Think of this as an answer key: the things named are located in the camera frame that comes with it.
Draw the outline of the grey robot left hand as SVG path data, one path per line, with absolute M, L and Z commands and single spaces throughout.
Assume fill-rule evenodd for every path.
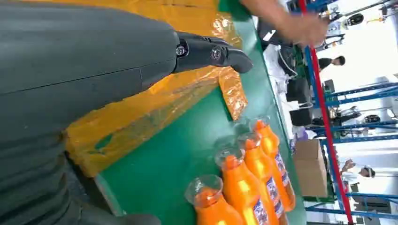
M 1 1 L 0 140 L 57 134 L 172 73 L 253 64 L 220 38 L 103 7 Z

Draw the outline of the person's right hand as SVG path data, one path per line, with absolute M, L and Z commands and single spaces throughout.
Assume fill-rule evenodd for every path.
M 295 44 L 315 46 L 324 41 L 328 23 L 313 14 L 289 15 L 279 30 L 285 38 Z

